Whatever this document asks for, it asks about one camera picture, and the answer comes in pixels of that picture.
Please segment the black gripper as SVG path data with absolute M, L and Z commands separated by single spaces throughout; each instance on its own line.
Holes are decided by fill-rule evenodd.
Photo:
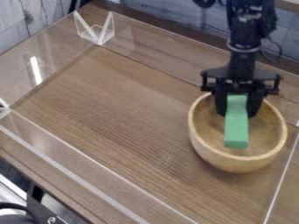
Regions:
M 260 109 L 265 95 L 279 93 L 281 75 L 263 69 L 255 69 L 252 76 L 235 76 L 227 66 L 203 70 L 200 72 L 200 90 L 212 92 L 215 107 L 219 115 L 227 113 L 228 92 L 247 94 L 247 115 L 253 117 Z

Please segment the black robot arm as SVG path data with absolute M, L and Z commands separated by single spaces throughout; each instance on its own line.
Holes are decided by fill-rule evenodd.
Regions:
M 260 70 L 256 57 L 261 40 L 276 29 L 275 0 L 227 0 L 229 59 L 224 66 L 200 72 L 200 90 L 211 92 L 219 115 L 228 112 L 228 96 L 245 96 L 247 116 L 253 117 L 264 98 L 279 93 L 281 75 Z

